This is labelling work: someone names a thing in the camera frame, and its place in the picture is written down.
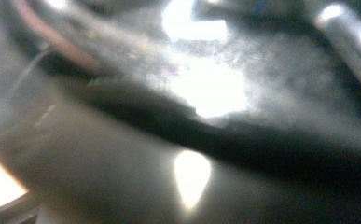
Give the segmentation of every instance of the metal surface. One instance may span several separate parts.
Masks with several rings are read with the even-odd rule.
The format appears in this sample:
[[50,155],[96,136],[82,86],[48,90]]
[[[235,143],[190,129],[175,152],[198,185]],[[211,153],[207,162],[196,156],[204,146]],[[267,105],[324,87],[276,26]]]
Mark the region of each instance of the metal surface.
[[[3,12],[27,2],[1,3]],[[40,66],[23,76],[30,60],[0,25],[0,161],[73,222],[361,222],[361,91],[347,89],[354,84],[341,79],[348,71],[337,71],[313,33],[295,32],[293,24],[216,15],[213,21],[225,18],[227,40],[184,40],[181,33],[172,40],[154,30],[164,3],[130,9],[110,25],[79,7],[65,14],[55,14],[58,6],[23,8],[68,31],[52,47],[63,52],[71,40],[72,50],[104,62],[87,63],[93,71],[110,75],[87,83],[65,77],[68,86]],[[100,33],[91,32],[95,25]],[[111,46],[107,55],[98,54],[99,43]],[[82,94],[63,89],[77,82]],[[156,112],[154,124],[186,140],[137,130],[79,101],[87,97],[146,106]],[[194,139],[199,152],[186,147]]]
[[[261,166],[259,163],[272,166],[276,162],[280,165],[275,169],[284,169],[283,163],[289,170],[305,166],[308,168],[303,172],[313,169],[324,179],[329,176],[326,172],[329,167],[330,173],[338,178],[348,179],[351,173],[361,181],[361,120],[345,113],[333,113],[326,106],[299,97],[284,88],[286,77],[262,76],[264,69],[268,73],[285,74],[285,70],[281,72],[285,62],[275,61],[273,66],[278,69],[270,70],[271,62],[258,55],[261,50],[242,50],[256,39],[247,32],[237,31],[240,24],[237,27],[234,23],[227,24],[230,15],[193,21],[191,18],[198,15],[192,10],[191,0],[156,1],[125,11],[112,21],[90,13],[73,1],[44,0],[35,2],[34,6],[25,0],[8,3],[31,30],[97,76],[88,83],[89,88],[110,86],[113,90],[146,95],[144,99],[149,99],[152,105],[163,104],[157,105],[161,111],[167,110],[179,120],[215,130],[202,130],[204,135],[211,138],[219,135],[221,139],[237,142],[240,145],[232,148],[233,154],[253,154],[257,166]],[[49,32],[47,29],[41,32],[40,26],[48,27]],[[267,50],[269,56],[273,49],[268,46]],[[303,54],[300,63],[307,62],[306,57]],[[301,66],[299,73],[314,66],[307,65]],[[323,78],[333,78],[327,70],[320,74]],[[320,85],[328,88],[331,84]],[[300,150],[299,146],[308,149]],[[315,161],[304,162],[311,156]],[[227,156],[218,153],[218,157]],[[232,156],[228,160],[249,163],[251,159]]]
[[361,82],[361,16],[346,1],[206,1],[216,7],[260,17],[306,20],[322,32]]

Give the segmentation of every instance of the shiny surface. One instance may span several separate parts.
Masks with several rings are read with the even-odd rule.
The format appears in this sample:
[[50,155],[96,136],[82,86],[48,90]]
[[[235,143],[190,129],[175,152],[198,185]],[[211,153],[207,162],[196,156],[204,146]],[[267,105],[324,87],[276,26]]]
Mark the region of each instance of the shiny surface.
[[[280,159],[276,158],[277,161],[292,158],[290,155],[294,153],[305,153],[303,156],[306,158],[309,158],[311,153],[317,153],[321,159],[313,169],[321,167],[323,173],[325,168],[322,167],[336,164],[337,168],[331,167],[333,173],[341,172],[345,177],[347,172],[352,172],[356,178],[361,178],[361,120],[342,112],[332,113],[324,104],[299,97],[294,91],[281,85],[285,82],[283,78],[274,80],[270,76],[262,76],[264,73],[259,71],[264,69],[264,66],[269,68],[266,73],[285,75],[286,61],[284,64],[271,65],[270,61],[265,61],[261,55],[258,56],[258,51],[252,51],[256,55],[249,55],[243,48],[252,43],[252,38],[247,32],[239,32],[241,27],[235,28],[234,23],[232,28],[229,28],[226,22],[228,37],[225,40],[218,38],[196,41],[195,36],[190,40],[184,39],[183,36],[182,40],[179,37],[171,37],[174,33],[170,31],[168,34],[168,30],[165,29],[167,22],[173,22],[168,18],[178,16],[178,13],[182,17],[178,17],[175,22],[180,22],[186,27],[190,25],[191,31],[194,25],[209,27],[216,22],[224,24],[224,20],[209,19],[202,23],[190,21],[189,18],[198,17],[198,10],[194,8],[192,1],[157,1],[146,7],[125,11],[112,21],[90,13],[88,9],[73,1],[42,0],[37,3],[35,9],[32,9],[33,6],[27,1],[10,1],[16,9],[22,6],[40,15],[41,20],[52,26],[52,30],[96,59],[98,63],[95,63],[92,70],[97,72],[95,76],[98,78],[92,80],[89,87],[99,88],[108,85],[116,89],[122,86],[130,91],[134,90],[136,94],[150,95],[152,104],[156,104],[154,97],[158,95],[180,107],[195,110],[195,113],[184,113],[185,110],[179,111],[166,105],[161,109],[168,109],[171,113],[178,114],[181,119],[212,126],[219,132],[232,134],[233,137],[238,136],[243,144],[248,144],[249,141],[246,139],[256,134],[244,134],[242,127],[234,131],[233,127],[243,125],[247,130],[250,126],[257,126],[257,130],[261,129],[258,134],[264,133],[261,139],[267,140],[268,149],[264,150],[274,151],[274,148],[277,148],[276,150],[283,151],[282,140],[278,140],[270,131],[264,130],[266,126],[274,127],[284,131],[285,137],[288,137],[284,141],[288,144],[285,152],[289,156],[284,154],[283,157],[279,157]],[[173,4],[179,5],[177,11],[171,10]],[[216,16],[228,20],[231,18],[230,15]],[[174,26],[172,29],[178,27],[178,34],[184,35],[187,29],[183,25]],[[59,48],[60,52],[67,50],[55,44],[52,46],[55,49]],[[267,50],[269,52],[266,56],[270,55],[270,46]],[[306,54],[299,56],[302,56],[301,62],[308,61]],[[270,70],[272,66],[279,66],[279,69]],[[308,66],[305,67],[306,71],[301,72],[307,74],[313,65]],[[323,85],[322,88],[330,88],[329,80],[333,78],[333,73],[325,69],[320,74],[323,79],[320,83]],[[309,145],[311,136],[313,141],[322,145],[300,150],[299,145]],[[262,150],[259,147],[240,147],[239,150],[244,155],[248,155],[250,151],[255,153],[255,150],[262,153],[259,152]],[[354,166],[354,158],[358,161],[357,169],[350,168]]]
[[162,27],[171,40],[226,40],[225,21],[192,21],[195,3],[195,0],[174,0],[163,10]]
[[352,1],[206,1],[215,7],[262,17],[306,19],[321,31],[361,82],[361,16]]
[[331,4],[313,18],[361,82],[361,17],[344,4]]
[[[131,24],[134,22],[140,25],[139,29],[149,30],[151,27],[145,27],[145,23],[139,22],[146,21],[146,17],[151,15],[157,16],[156,10],[156,7],[152,7],[149,10],[131,11],[117,20],[133,28]],[[7,33],[0,26],[0,55],[5,55],[0,56],[0,161],[28,188],[34,190],[39,199],[62,215],[73,218],[75,223],[304,223],[305,219],[328,223],[338,220],[361,222],[361,188],[353,189],[358,183],[357,178],[361,179],[361,176],[349,170],[355,168],[360,171],[357,165],[361,164],[358,160],[361,158],[361,136],[358,136],[361,133],[361,115],[359,104],[353,101],[354,98],[350,97],[344,85],[333,78],[331,66],[334,66],[335,61],[303,33],[288,34],[286,30],[276,30],[279,34],[275,33],[275,27],[277,29],[282,24],[269,26],[268,23],[262,23],[261,29],[253,29],[250,23],[229,18],[226,19],[226,25],[230,31],[227,43],[179,41],[173,44],[167,38],[165,41],[168,42],[165,43],[170,43],[174,49],[162,49],[159,44],[158,53],[170,52],[168,54],[172,58],[169,59],[187,65],[182,69],[155,70],[156,67],[150,67],[151,70],[148,70],[147,63],[140,63],[142,67],[136,69],[134,74],[127,73],[124,79],[96,78],[89,86],[83,84],[83,88],[88,91],[96,90],[94,87],[101,91],[107,86],[109,90],[115,89],[114,92],[104,91],[104,94],[99,94],[99,99],[109,99],[107,104],[116,101],[117,98],[113,96],[121,98],[121,93],[125,92],[123,95],[128,93],[142,99],[135,101],[133,97],[125,97],[128,104],[149,105],[150,102],[165,102],[161,99],[172,99],[180,105],[198,107],[197,104],[202,100],[193,102],[190,95],[194,92],[195,96],[196,92],[201,91],[201,98],[208,97],[211,92],[229,111],[238,110],[239,107],[234,108],[237,103],[244,106],[238,113],[221,109],[213,113],[219,115],[221,120],[217,120],[217,117],[216,120],[202,119],[201,115],[195,113],[196,109],[191,109],[192,113],[188,113],[188,110],[183,113],[176,106],[159,106],[160,109],[168,108],[163,112],[166,116],[158,112],[156,114],[160,127],[165,132],[185,136],[187,141],[200,138],[205,146],[204,153],[137,130],[134,126],[81,103],[79,99],[83,95],[76,95],[76,98],[74,94],[68,93],[61,82],[53,76],[47,76],[47,70],[40,66],[36,66],[18,82],[24,74],[22,70],[32,60],[25,59],[25,55],[13,46],[14,42],[4,38]],[[105,32],[113,31],[110,27]],[[101,35],[87,34],[89,38]],[[119,39],[125,43],[134,40],[125,37]],[[267,39],[272,40],[270,46],[262,44]],[[143,43],[140,42],[136,47],[142,47]],[[149,47],[147,45],[146,51],[154,53],[154,50],[149,51]],[[186,54],[183,57],[184,54],[178,54],[178,51],[192,52],[199,59],[189,62],[189,56]],[[128,65],[135,63],[126,59],[138,55],[116,54],[110,50],[107,53],[109,56],[117,55],[119,60],[122,59],[120,62]],[[298,55],[305,57],[298,60]],[[5,69],[6,64],[11,65],[8,70]],[[207,76],[203,72],[206,70],[214,77],[214,81],[208,84],[205,84]],[[296,77],[298,89],[286,84],[285,77]],[[185,86],[184,83],[199,81],[201,89],[194,86],[191,91],[178,88],[177,92],[187,93],[172,92],[169,88],[172,79],[180,87]],[[227,87],[226,84],[217,84],[225,81],[229,83]],[[238,82],[241,88],[246,87],[243,95],[237,88],[229,88]],[[12,88],[14,83],[20,85]],[[225,96],[214,95],[211,88],[222,86],[226,88],[219,91],[227,92],[227,96],[240,95],[241,100],[228,103],[224,100]],[[161,98],[157,96],[151,99],[154,94],[144,89],[154,91]],[[245,103],[245,99],[250,99],[250,104],[257,104],[260,108],[253,109]],[[215,110],[211,105],[205,108],[202,114]],[[180,114],[178,119],[171,119],[168,115],[172,115],[171,112]],[[163,123],[166,121],[170,124],[174,120],[182,123],[196,120],[192,123],[195,129],[201,127],[198,126],[201,124],[205,126],[201,127],[200,133],[183,126],[179,129],[165,129],[167,126]],[[217,135],[205,138],[212,133]],[[229,144],[225,138],[239,145]],[[291,145],[294,142],[301,144],[295,147]],[[330,156],[336,152],[330,150],[333,148],[343,157],[351,158],[354,166],[331,164]],[[328,178],[333,179],[333,185],[314,182],[320,175],[314,172],[313,168],[319,167],[313,165],[313,162],[319,159],[305,158],[304,153],[317,158],[326,155],[321,169]],[[234,165],[228,162],[228,155],[235,155],[237,161],[243,163]],[[281,158],[280,155],[284,155],[283,161],[277,160]],[[253,161],[261,161],[262,166],[267,167],[276,164],[284,169],[288,164],[290,173],[305,169],[308,171],[304,173],[305,178],[311,182],[285,178],[283,173],[269,173],[269,169],[265,170],[267,172],[259,172],[249,168]],[[338,166],[349,172],[345,174],[347,181],[338,180]]]

